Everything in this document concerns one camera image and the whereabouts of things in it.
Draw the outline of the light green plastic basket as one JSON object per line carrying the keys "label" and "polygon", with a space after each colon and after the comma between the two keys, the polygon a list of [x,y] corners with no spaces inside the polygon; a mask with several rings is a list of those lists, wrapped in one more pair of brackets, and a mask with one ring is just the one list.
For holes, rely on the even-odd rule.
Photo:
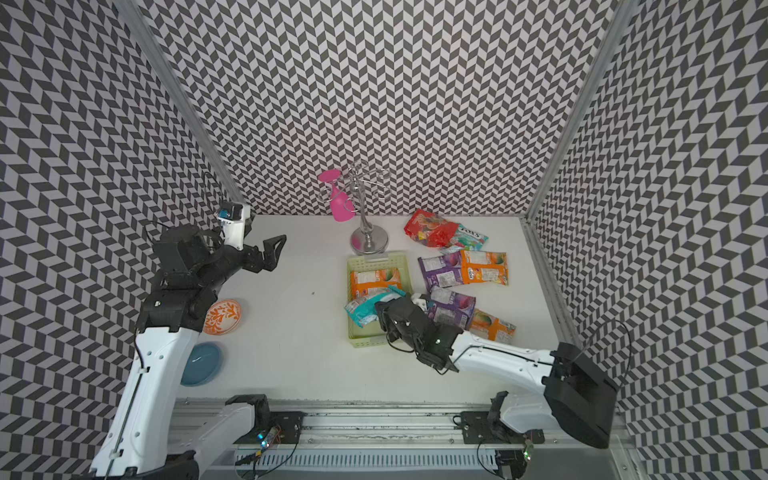
{"label": "light green plastic basket", "polygon": [[390,252],[349,257],[347,274],[347,337],[355,348],[384,345],[376,303],[404,298],[413,292],[407,255]]}

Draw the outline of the teal candy bag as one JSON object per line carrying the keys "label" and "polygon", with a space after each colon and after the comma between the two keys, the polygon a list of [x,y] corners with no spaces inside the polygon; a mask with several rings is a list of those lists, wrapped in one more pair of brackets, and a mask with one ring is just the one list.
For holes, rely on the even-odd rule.
{"label": "teal candy bag", "polygon": [[387,303],[406,296],[406,292],[395,286],[377,293],[350,300],[344,307],[348,318],[358,327],[365,327],[378,320],[377,303]]}

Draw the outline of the orange yellow Fox's candy bag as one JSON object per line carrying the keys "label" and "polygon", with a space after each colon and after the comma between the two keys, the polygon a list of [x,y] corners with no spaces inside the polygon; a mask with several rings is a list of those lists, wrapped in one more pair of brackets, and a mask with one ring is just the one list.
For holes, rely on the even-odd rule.
{"label": "orange yellow Fox's candy bag", "polygon": [[350,273],[350,295],[352,299],[387,290],[389,287],[402,287],[400,272],[397,268],[385,268]]}

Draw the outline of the purple candy bag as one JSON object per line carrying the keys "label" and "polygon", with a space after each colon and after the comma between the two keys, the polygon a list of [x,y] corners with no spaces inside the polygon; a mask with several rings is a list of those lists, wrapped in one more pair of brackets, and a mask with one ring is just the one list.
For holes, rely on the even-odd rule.
{"label": "purple candy bag", "polygon": [[451,288],[464,284],[461,272],[462,256],[459,252],[418,259],[428,292],[435,288]]}
{"label": "purple candy bag", "polygon": [[475,297],[435,287],[429,294],[427,316],[436,323],[466,330],[474,316],[475,307]]}

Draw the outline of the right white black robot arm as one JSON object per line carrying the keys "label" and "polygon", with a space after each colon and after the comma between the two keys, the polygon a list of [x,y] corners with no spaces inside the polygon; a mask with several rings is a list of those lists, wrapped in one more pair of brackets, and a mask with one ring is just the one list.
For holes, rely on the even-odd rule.
{"label": "right white black robot arm", "polygon": [[484,339],[434,322],[408,297],[378,302],[375,311],[386,339],[403,341],[438,374],[485,374],[527,393],[497,394],[490,424],[520,435],[558,427],[584,445],[609,446],[619,385],[579,347],[536,350]]}

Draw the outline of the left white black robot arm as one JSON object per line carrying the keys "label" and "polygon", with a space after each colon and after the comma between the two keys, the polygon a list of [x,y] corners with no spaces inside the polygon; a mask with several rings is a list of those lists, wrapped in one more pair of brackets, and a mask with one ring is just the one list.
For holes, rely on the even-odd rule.
{"label": "left white black robot arm", "polygon": [[164,231],[153,251],[160,269],[140,308],[135,357],[117,413],[87,479],[197,479],[234,442],[265,422],[261,395],[234,398],[175,446],[168,443],[178,390],[206,315],[223,284],[240,270],[276,269],[287,241],[248,246],[244,221],[202,230]]}

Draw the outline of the orange patterned bowl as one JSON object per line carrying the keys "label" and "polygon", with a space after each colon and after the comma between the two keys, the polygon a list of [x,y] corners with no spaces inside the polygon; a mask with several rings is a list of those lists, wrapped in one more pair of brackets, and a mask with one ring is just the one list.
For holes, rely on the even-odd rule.
{"label": "orange patterned bowl", "polygon": [[203,332],[207,335],[224,335],[234,330],[242,318],[242,306],[233,299],[220,300],[208,310]]}

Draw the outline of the pink plastic wine glass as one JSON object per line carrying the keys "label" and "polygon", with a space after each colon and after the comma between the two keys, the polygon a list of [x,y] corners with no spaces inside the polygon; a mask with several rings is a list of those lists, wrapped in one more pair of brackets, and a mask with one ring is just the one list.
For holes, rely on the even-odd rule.
{"label": "pink plastic wine glass", "polygon": [[329,207],[333,219],[336,222],[347,222],[355,217],[356,211],[349,195],[339,186],[341,177],[341,170],[331,169],[320,173],[318,180],[330,187]]}

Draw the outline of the orange candy bag lower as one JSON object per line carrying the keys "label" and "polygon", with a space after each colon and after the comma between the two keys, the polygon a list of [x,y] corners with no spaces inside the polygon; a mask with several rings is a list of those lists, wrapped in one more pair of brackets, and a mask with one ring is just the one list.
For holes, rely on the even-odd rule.
{"label": "orange candy bag lower", "polygon": [[480,338],[512,345],[516,326],[511,322],[476,309],[468,330]]}

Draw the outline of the silver metal glass rack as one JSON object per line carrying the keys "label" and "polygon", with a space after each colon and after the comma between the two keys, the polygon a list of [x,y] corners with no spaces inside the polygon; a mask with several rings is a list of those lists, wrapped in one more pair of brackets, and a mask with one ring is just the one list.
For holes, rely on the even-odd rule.
{"label": "silver metal glass rack", "polygon": [[370,256],[382,254],[389,244],[389,235],[380,226],[374,225],[367,216],[367,191],[373,182],[364,179],[364,174],[355,164],[348,170],[346,183],[352,200],[352,212],[360,219],[360,225],[350,237],[350,245],[356,255]]}

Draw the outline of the red candy bag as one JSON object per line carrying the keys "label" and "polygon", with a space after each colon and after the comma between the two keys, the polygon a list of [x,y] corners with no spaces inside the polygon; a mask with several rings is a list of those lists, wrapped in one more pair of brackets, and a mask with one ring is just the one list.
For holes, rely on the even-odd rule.
{"label": "red candy bag", "polygon": [[444,248],[451,244],[459,224],[435,213],[417,209],[404,227],[412,240],[430,248]]}

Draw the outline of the green Fox's candy bag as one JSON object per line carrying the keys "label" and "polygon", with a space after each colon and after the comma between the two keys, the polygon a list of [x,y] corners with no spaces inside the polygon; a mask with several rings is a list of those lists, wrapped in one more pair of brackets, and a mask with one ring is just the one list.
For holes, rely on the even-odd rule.
{"label": "green Fox's candy bag", "polygon": [[449,247],[454,250],[479,251],[483,249],[487,240],[486,235],[460,224],[450,240]]}

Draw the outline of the aluminium front rail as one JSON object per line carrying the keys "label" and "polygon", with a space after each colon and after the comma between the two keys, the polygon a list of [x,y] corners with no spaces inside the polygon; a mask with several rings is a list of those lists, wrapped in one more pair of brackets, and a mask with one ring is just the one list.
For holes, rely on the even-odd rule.
{"label": "aluminium front rail", "polygon": [[[214,399],[182,399],[171,416],[169,448],[187,440],[224,407]],[[301,446],[308,448],[463,448],[514,444],[492,438],[487,423],[490,405],[485,404],[397,404],[352,402],[272,401],[273,415],[287,418],[289,412],[303,414],[301,425],[289,426],[288,434],[300,431]],[[586,448],[567,433],[543,431],[541,448]],[[634,442],[620,417],[615,417],[610,449],[633,448]]]}

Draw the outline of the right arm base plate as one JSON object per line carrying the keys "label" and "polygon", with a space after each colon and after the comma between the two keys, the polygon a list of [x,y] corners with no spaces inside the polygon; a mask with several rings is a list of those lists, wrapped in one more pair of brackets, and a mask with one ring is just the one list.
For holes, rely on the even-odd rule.
{"label": "right arm base plate", "polygon": [[487,411],[462,411],[454,415],[452,421],[468,445],[523,445],[526,441],[540,445],[545,442],[542,430],[534,429],[524,433],[513,431],[500,420],[491,420]]}

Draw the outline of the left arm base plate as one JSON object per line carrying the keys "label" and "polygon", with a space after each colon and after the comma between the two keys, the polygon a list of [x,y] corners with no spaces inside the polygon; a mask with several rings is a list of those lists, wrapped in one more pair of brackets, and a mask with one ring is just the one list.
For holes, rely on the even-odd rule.
{"label": "left arm base plate", "polygon": [[302,411],[277,411],[268,420],[260,421],[251,431],[238,438],[235,445],[262,444],[271,430],[276,431],[274,441],[280,445],[295,445],[302,434],[306,414]]}

